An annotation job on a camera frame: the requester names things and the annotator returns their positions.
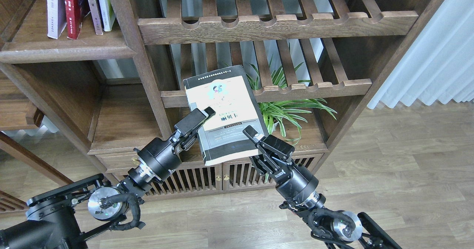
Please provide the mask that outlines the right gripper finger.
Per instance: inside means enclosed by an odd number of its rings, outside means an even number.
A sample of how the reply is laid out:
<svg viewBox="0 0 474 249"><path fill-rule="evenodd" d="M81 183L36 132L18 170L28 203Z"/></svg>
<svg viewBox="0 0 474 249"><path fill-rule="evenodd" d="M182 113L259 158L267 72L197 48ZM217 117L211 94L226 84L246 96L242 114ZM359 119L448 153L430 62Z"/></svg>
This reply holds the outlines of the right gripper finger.
<svg viewBox="0 0 474 249"><path fill-rule="evenodd" d="M264 135L261 133L258 133L252 126L247 126L246 128L243 129L243 133L247 138L252 141L254 144L258 144L262 139L264 138Z"/></svg>

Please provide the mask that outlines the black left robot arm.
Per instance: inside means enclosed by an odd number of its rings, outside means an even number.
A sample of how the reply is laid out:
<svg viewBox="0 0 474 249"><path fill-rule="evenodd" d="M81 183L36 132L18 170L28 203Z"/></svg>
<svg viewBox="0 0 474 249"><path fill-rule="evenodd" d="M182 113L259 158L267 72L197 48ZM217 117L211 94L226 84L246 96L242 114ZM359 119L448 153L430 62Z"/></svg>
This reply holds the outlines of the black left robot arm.
<svg viewBox="0 0 474 249"><path fill-rule="evenodd" d="M117 186L97 174L29 199L27 220L1 230L1 248L86 249L88 240L107 230L142 229L142 197L181 165L179 153L193 145L198 129L214 114L210 107L194 109L174 126L176 131L166 141L154 138L141 150L136 148L140 165ZM89 232L80 230L75 216L74 208L84 201L92 217L104 222Z"/></svg>

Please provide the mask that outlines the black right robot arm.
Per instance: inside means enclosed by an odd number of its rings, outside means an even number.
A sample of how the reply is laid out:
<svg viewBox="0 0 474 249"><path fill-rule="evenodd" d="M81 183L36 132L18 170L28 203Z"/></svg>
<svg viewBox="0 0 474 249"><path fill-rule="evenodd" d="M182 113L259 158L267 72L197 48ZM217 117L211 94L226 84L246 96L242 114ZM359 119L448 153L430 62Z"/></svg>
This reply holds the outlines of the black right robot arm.
<svg viewBox="0 0 474 249"><path fill-rule="evenodd" d="M251 163L259 175L269 175L284 198L281 209L298 215L311 230L311 237L329 249L349 249L360 242L365 249L398 249L400 246L364 212L333 211L325 208L325 197L318 193L317 178L305 167L295 164L295 148L272 135L264 136L252 126L243 133L259 150Z"/></svg>

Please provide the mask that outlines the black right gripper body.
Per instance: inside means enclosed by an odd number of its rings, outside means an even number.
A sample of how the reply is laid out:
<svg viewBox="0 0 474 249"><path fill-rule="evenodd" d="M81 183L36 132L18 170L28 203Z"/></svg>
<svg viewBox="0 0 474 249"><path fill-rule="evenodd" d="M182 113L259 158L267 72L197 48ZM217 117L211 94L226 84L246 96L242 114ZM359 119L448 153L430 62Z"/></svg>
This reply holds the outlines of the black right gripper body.
<svg viewBox="0 0 474 249"><path fill-rule="evenodd" d="M318 180L292 160L293 146L272 135L250 134L249 139L259 150L259 155L250 158L252 165L259 175L276 182L276 190L290 207L319 207Z"/></svg>

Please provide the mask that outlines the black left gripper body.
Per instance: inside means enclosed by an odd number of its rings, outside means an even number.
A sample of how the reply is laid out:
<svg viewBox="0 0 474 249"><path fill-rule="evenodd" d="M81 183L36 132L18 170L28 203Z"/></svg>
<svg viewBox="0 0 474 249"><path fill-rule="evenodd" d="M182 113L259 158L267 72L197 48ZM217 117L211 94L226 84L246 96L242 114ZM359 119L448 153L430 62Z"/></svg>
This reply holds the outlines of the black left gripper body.
<svg viewBox="0 0 474 249"><path fill-rule="evenodd" d="M194 109L175 124L175 132L166 141L157 137L141 150L134 148L140 165L129 170L128 178L137 186L145 186L152 180L166 180L181 164L179 153L191 148L198 130L207 120L207 109Z"/></svg>

